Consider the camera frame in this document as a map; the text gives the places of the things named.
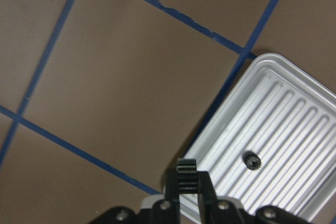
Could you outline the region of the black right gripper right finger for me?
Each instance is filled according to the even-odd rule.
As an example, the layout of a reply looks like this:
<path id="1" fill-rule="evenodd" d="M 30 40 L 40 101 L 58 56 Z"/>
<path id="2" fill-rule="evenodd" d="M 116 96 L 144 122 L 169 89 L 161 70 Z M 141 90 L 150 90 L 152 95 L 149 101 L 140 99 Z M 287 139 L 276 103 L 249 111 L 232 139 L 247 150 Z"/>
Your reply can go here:
<path id="1" fill-rule="evenodd" d="M 201 223 L 214 223 L 214 204 L 217 196 L 208 172 L 197 172 L 198 192 L 197 203 Z"/>

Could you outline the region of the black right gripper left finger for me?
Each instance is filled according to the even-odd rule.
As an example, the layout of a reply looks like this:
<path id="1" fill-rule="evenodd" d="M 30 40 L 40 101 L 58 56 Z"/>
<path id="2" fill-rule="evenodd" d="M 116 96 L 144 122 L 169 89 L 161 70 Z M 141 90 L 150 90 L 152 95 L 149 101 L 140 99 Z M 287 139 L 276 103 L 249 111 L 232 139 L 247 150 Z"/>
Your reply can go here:
<path id="1" fill-rule="evenodd" d="M 180 223 L 180 199 L 177 171 L 168 169 L 165 172 L 165 200 L 162 203 L 162 214 L 165 223 Z"/>

